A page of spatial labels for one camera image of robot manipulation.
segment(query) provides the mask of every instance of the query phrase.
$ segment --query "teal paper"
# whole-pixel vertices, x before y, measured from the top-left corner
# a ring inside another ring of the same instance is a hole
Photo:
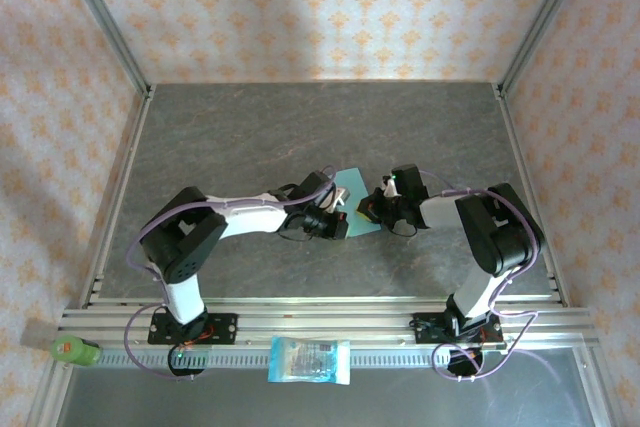
[[[335,182],[338,187],[348,189],[350,194],[345,205],[338,208],[347,214],[347,222],[349,223],[347,237],[356,237],[380,230],[379,224],[372,224],[356,212],[360,201],[369,195],[362,175],[360,175],[360,169],[354,167],[353,169],[341,170],[336,174]]]

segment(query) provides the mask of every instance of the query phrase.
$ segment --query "small object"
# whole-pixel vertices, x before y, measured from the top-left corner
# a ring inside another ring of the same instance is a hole
[[[345,189],[344,187],[336,187],[335,192],[333,194],[329,194],[325,197],[325,199],[320,203],[320,208],[328,213],[335,212],[337,207],[345,205],[345,202],[350,196],[349,189]]]
[[[298,340],[274,337],[269,382],[326,382],[349,385],[349,341]]]
[[[98,344],[74,335],[58,337],[51,345],[50,352],[56,360],[83,366],[95,364],[102,355]]]

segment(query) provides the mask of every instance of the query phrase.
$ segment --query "orange wire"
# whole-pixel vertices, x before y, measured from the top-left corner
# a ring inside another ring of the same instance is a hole
[[[211,337],[213,335],[214,329],[213,326],[210,325],[207,330],[205,332],[203,332],[202,334],[200,334],[200,336],[196,339],[196,340],[187,340],[186,342],[184,342],[184,345],[193,345],[195,344],[198,340],[204,340],[204,339],[208,339],[209,337]]]

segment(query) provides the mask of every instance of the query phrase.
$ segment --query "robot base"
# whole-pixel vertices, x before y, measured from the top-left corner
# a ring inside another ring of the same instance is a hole
[[[197,339],[198,345],[232,345],[236,341],[237,330],[237,314],[207,314],[205,311],[183,326],[170,313],[156,312],[151,318],[147,342],[151,345],[176,345]]]
[[[500,319],[490,314],[487,322],[468,330],[458,337],[447,334],[446,316],[443,312],[418,312],[413,314],[410,326],[416,338],[416,344],[443,344],[449,342],[468,344],[504,344]]]

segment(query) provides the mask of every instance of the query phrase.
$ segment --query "wall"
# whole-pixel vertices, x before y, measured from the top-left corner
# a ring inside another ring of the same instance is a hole
[[[151,82],[499,81],[542,0],[106,0]]]
[[[509,98],[571,299],[640,425],[640,0],[565,0]]]
[[[134,89],[83,0],[1,5],[0,424],[8,426],[24,425],[48,358],[38,347],[79,298]]]

